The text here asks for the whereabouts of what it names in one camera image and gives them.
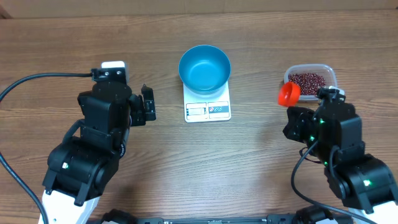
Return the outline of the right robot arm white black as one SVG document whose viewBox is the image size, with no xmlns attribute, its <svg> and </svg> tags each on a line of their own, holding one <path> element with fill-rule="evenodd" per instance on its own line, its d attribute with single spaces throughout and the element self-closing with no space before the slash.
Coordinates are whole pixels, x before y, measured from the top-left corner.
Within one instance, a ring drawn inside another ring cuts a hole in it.
<svg viewBox="0 0 398 224">
<path fill-rule="evenodd" d="M 306 144 L 324 165 L 331 191 L 358 223 L 397 222 L 397 182 L 388 166 L 365 152 L 362 121 L 352 104 L 323 100 L 317 110 L 291 106 L 286 138 Z"/>
</svg>

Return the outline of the orange measuring scoop blue handle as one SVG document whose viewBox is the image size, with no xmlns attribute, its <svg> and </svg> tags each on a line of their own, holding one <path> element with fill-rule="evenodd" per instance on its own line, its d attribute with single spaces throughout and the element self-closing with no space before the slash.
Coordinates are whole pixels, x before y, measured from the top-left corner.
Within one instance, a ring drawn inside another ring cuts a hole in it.
<svg viewBox="0 0 398 224">
<path fill-rule="evenodd" d="M 278 104 L 285 107 L 295 106 L 299 101 L 301 94 L 300 87 L 293 83 L 287 82 L 283 84 L 278 94 Z"/>
</svg>

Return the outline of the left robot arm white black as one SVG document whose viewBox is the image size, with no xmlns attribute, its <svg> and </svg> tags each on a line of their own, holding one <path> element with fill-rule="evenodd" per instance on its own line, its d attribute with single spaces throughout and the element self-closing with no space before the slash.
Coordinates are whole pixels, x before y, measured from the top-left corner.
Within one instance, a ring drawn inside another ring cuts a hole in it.
<svg viewBox="0 0 398 224">
<path fill-rule="evenodd" d="M 42 223 L 86 223 L 119 169 L 130 128 L 156 119 L 147 85 L 135 95 L 124 82 L 97 82 L 77 100 L 84 117 L 47 159 Z"/>
</svg>

